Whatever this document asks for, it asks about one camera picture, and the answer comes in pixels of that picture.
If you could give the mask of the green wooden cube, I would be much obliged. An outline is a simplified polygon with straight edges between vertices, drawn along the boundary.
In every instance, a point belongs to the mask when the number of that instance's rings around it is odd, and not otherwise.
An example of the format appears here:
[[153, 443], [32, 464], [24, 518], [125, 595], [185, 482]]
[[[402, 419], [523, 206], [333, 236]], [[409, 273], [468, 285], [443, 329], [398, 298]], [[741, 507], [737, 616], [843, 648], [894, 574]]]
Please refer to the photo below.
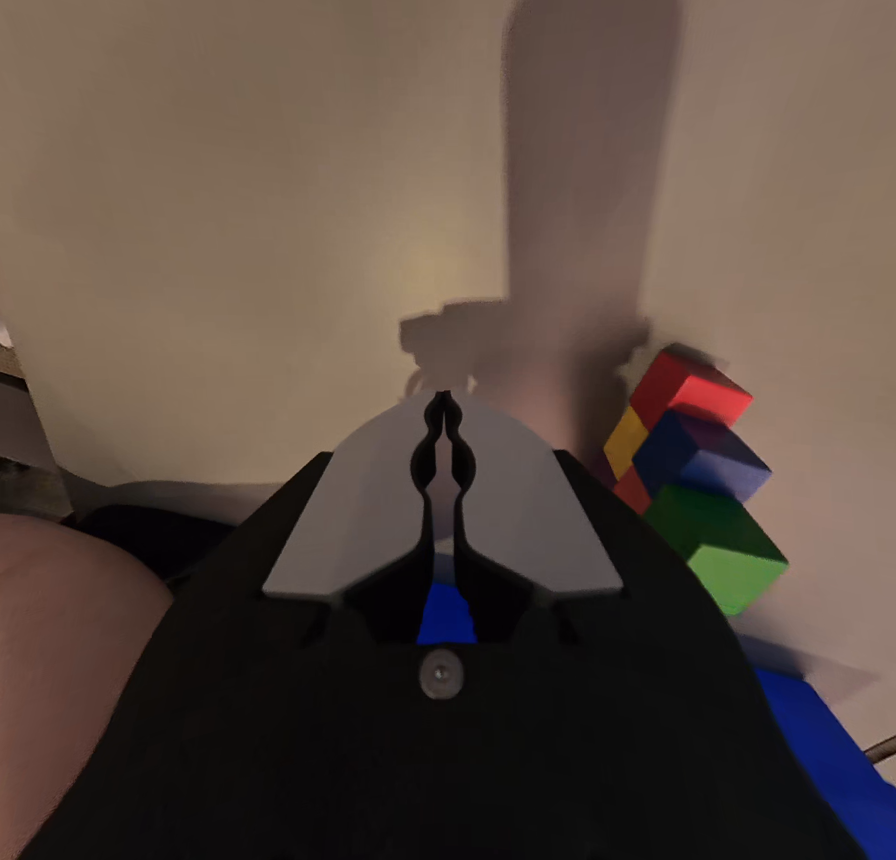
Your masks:
[[727, 617], [742, 614], [789, 561], [736, 499], [666, 485], [643, 516]]

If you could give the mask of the orange wooden cube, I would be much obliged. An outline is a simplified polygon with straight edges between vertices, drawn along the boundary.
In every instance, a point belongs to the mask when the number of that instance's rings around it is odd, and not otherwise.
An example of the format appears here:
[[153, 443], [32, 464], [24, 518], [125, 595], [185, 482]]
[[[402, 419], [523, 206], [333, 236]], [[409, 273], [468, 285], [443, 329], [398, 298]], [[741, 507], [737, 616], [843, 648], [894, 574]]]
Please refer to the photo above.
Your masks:
[[750, 392], [715, 366], [663, 350], [636, 384], [628, 406], [650, 431], [670, 411], [733, 427], [753, 402]]

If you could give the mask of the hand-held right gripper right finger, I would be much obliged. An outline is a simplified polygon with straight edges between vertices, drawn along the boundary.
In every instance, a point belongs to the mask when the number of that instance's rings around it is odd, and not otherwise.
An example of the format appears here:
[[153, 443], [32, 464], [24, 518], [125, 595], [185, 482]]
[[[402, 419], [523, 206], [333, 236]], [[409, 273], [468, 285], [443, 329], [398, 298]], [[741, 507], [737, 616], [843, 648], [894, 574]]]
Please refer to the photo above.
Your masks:
[[503, 589], [549, 598], [621, 593], [623, 580], [547, 441], [466, 394], [445, 395], [444, 430], [460, 489], [454, 576], [471, 604]]

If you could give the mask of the blue plastic bin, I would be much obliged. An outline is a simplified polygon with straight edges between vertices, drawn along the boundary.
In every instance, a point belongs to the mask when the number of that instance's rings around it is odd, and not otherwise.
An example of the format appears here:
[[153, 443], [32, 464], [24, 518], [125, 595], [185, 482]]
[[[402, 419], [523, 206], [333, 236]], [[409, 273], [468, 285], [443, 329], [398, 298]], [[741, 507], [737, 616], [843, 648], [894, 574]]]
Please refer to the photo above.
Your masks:
[[[434, 583], [424, 607], [417, 643], [471, 644], [476, 638], [467, 602], [453, 585]], [[421, 665], [420, 686], [433, 699], [457, 694], [460, 662], [437, 650]], [[791, 751], [822, 797], [868, 858], [895, 859], [895, 792], [854, 742], [830, 708], [804, 680], [755, 666], [771, 711]]]

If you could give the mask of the person's leg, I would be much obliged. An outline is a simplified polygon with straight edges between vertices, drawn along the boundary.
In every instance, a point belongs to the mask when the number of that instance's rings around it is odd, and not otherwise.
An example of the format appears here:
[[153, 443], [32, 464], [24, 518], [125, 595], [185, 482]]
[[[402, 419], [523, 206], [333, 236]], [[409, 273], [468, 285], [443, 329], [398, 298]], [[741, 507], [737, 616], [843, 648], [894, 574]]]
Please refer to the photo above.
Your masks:
[[123, 549], [2, 514], [2, 858], [21, 853], [79, 776], [171, 602]]

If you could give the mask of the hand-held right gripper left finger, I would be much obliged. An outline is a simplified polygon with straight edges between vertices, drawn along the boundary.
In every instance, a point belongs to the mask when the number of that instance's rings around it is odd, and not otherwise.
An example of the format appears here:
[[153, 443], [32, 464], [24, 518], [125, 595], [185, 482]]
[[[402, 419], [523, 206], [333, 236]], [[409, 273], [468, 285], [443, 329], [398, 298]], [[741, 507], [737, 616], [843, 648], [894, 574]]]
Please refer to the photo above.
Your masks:
[[420, 392], [343, 439], [275, 562], [268, 597], [328, 598], [416, 549], [432, 523], [440, 394]]

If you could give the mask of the yellow wooden cube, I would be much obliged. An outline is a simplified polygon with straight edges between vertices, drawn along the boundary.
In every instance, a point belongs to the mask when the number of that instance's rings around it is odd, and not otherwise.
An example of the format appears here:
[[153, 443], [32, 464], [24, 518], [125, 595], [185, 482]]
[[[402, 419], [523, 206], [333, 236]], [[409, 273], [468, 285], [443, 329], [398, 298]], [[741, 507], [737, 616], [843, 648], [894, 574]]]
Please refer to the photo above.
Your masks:
[[633, 465], [633, 456], [649, 435], [649, 429], [632, 406], [628, 406], [604, 444], [603, 451], [615, 481]]

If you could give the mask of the blue wooden cube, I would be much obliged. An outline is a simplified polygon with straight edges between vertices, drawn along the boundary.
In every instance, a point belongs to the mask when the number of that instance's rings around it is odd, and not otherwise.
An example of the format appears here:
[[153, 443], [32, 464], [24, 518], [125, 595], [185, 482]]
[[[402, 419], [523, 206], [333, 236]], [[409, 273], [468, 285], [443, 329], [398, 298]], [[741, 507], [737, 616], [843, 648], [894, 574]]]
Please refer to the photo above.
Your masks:
[[683, 433], [678, 414], [667, 412], [633, 456], [653, 498], [676, 485], [746, 503], [769, 481], [770, 467], [738, 435], [728, 451], [699, 451]]

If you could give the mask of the red wooden cube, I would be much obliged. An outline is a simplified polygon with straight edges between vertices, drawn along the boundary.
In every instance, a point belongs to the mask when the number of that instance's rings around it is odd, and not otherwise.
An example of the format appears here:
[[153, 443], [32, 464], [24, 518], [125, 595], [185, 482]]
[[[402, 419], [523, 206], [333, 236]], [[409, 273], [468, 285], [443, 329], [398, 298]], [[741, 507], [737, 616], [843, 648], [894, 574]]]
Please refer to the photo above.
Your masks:
[[653, 498], [632, 464], [612, 487], [612, 492], [639, 516], [644, 516]]

